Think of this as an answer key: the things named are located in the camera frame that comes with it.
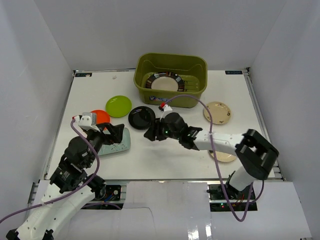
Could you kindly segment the black rimmed cream plate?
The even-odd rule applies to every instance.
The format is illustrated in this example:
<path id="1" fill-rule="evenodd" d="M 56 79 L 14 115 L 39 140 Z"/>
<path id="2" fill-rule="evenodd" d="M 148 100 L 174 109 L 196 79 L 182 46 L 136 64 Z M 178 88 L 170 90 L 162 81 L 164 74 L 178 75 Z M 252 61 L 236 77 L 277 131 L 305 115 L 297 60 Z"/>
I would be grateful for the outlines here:
<path id="1" fill-rule="evenodd" d="M 145 82 L 146 89 L 183 92 L 185 90 L 184 80 L 173 72 L 154 73 Z"/>

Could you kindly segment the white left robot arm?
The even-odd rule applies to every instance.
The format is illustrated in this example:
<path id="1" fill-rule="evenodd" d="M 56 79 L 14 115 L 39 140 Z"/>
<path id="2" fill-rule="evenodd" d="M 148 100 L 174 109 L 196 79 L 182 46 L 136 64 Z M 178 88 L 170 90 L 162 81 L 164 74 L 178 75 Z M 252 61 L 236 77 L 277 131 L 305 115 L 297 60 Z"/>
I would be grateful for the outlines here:
<path id="1" fill-rule="evenodd" d="M 106 195 L 106 181 L 97 171 L 87 174 L 86 169 L 93 163 L 100 167 L 98 152 L 104 145 L 121 143 L 125 126 L 101 123 L 79 127 L 85 135 L 75 130 L 77 136 L 69 141 L 40 202 L 17 211 L 30 211 L 30 215 L 21 226 L 9 230 L 6 239 L 53 240 L 82 207 Z"/>

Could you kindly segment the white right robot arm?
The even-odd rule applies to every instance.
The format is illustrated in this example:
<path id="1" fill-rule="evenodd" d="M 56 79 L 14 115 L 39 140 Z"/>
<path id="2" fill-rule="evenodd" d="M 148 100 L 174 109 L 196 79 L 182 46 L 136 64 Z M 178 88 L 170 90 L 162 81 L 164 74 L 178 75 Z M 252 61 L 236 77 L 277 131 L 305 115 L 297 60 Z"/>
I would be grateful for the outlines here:
<path id="1" fill-rule="evenodd" d="M 254 129 L 243 134 L 210 133 L 201 127 L 187 125 L 176 112 L 156 118 L 144 137 L 150 141 L 175 139 L 188 150 L 236 156 L 241 167 L 221 187 L 233 200 L 242 196 L 244 189 L 254 181 L 265 181 L 279 156 L 279 151 Z"/>

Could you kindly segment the olive green plastic bin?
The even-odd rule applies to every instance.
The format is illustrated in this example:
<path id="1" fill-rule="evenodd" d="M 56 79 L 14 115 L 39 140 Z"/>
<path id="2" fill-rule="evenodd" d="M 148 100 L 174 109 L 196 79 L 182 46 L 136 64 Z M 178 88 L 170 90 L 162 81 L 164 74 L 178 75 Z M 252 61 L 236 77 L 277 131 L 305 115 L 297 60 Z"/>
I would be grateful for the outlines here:
<path id="1" fill-rule="evenodd" d="M 177 89 L 152 88 L 155 82 L 164 78 L 176 84 Z M 145 104 L 160 105 L 177 97 L 170 102 L 170 106 L 193 108 L 207 88 L 207 63 L 193 55 L 146 53 L 138 59 L 133 82 Z"/>

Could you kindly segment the orange plate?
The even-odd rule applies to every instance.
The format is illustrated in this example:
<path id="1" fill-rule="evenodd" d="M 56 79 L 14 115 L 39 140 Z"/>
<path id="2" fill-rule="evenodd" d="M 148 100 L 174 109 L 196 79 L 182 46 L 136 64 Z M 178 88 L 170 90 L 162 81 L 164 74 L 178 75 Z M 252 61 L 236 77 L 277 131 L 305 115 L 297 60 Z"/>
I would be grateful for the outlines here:
<path id="1" fill-rule="evenodd" d="M 96 109 L 90 112 L 92 114 L 92 125 L 97 126 L 111 122 L 110 115 L 101 109 Z"/>

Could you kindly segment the small black plate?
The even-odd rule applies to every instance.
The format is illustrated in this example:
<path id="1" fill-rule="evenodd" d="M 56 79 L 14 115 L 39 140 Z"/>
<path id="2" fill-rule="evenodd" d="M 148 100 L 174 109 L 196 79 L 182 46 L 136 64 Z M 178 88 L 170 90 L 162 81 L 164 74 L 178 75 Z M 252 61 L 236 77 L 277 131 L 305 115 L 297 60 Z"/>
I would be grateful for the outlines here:
<path id="1" fill-rule="evenodd" d="M 135 107 L 128 115 L 129 124 L 136 130 L 147 130 L 155 119 L 155 112 L 147 106 Z"/>

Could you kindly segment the pale green rectangular dish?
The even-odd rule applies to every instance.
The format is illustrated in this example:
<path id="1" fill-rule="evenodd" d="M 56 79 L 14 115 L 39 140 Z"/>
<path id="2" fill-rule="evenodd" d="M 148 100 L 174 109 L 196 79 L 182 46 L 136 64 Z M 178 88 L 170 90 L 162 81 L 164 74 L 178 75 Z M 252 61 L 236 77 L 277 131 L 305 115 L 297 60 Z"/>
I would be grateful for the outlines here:
<path id="1" fill-rule="evenodd" d="M 109 154 L 115 154 L 119 152 L 124 152 L 129 150 L 131 147 L 131 136 L 128 128 L 123 129 L 122 141 L 121 143 L 115 143 L 113 145 L 103 145 L 99 152 L 98 156 L 105 156 Z"/>

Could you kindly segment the lime green plate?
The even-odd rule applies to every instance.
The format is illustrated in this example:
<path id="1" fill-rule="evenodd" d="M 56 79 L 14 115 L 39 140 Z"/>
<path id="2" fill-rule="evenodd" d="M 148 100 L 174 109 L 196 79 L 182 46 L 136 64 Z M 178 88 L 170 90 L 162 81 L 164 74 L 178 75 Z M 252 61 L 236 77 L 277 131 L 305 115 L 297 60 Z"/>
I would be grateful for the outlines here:
<path id="1" fill-rule="evenodd" d="M 105 111 L 113 118 L 122 118 L 132 109 L 131 100 L 124 95 L 111 97 L 105 105 Z"/>

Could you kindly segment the left corner label sticker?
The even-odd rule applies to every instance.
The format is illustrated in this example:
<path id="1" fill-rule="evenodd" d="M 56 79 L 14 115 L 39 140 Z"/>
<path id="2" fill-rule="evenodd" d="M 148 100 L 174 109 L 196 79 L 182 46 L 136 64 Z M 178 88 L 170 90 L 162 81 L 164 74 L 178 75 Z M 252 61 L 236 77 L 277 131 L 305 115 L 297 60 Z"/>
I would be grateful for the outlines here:
<path id="1" fill-rule="evenodd" d="M 74 75 L 75 78 L 88 78 L 88 77 L 91 77 L 91 76 L 92 76 L 91 72 L 77 72 Z"/>

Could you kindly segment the corner label sticker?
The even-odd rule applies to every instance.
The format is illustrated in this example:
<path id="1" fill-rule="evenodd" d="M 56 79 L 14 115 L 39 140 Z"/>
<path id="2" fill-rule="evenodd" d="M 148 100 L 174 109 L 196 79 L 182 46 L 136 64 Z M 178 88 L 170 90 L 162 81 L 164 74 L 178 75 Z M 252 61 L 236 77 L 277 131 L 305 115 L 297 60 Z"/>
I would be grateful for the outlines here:
<path id="1" fill-rule="evenodd" d="M 243 72 L 241 70 L 225 70 L 226 75 L 242 75 Z"/>
<path id="2" fill-rule="evenodd" d="M 91 77 L 91 76 L 92 76 L 91 72 L 77 72 L 74 75 L 75 78 L 88 78 L 88 77 Z"/>

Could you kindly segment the cream floral plate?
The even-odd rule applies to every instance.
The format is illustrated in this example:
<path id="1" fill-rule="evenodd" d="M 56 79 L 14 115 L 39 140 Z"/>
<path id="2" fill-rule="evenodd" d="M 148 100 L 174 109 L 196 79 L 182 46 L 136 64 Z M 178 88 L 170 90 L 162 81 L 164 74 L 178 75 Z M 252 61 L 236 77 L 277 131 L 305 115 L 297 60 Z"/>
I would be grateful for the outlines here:
<path id="1" fill-rule="evenodd" d="M 203 110 L 204 117 L 210 122 L 212 116 L 212 122 L 215 125 L 225 125 L 231 118 L 231 109 L 223 102 L 212 101 L 206 104 L 207 109 Z"/>

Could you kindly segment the cream plate with black mark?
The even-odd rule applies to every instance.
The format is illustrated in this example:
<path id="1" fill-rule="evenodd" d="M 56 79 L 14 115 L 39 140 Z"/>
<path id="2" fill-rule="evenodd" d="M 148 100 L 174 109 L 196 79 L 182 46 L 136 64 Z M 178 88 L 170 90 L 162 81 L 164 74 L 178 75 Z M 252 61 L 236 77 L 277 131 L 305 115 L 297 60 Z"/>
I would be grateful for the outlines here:
<path id="1" fill-rule="evenodd" d="M 220 151 L 216 151 L 215 155 L 216 155 L 216 160 L 220 163 L 231 163 L 237 159 L 235 155 L 220 152 Z"/>

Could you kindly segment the right corner label sticker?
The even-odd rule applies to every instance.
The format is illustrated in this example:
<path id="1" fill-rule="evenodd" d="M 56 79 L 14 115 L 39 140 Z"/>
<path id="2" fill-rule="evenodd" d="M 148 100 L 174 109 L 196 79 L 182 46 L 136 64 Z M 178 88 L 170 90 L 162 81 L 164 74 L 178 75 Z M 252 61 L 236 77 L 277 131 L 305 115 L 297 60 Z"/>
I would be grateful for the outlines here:
<path id="1" fill-rule="evenodd" d="M 225 70 L 226 75 L 242 75 L 243 72 L 241 70 Z"/>

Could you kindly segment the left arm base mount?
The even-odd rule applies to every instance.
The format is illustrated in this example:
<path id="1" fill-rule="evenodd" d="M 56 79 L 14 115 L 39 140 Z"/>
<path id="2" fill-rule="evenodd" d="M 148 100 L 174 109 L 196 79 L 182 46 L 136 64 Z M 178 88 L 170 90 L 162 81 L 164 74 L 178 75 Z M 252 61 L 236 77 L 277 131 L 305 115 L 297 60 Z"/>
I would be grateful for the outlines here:
<path id="1" fill-rule="evenodd" d="M 108 202 L 119 201 L 121 199 L 121 185 L 107 184 L 107 182 L 99 176 L 95 176 L 87 185 L 94 193 L 93 201 Z"/>

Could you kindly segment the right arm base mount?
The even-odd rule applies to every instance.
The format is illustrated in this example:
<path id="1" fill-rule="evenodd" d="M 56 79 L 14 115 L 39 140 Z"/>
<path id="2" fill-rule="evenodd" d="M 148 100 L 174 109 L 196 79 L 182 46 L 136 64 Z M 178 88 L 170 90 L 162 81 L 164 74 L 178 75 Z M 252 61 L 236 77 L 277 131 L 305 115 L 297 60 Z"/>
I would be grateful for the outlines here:
<path id="1" fill-rule="evenodd" d="M 244 212 L 248 201 L 250 187 L 247 186 L 242 192 L 229 196 L 230 204 L 235 212 Z M 222 191 L 221 184 L 209 184 L 207 191 L 211 212 L 231 212 L 227 200 Z"/>

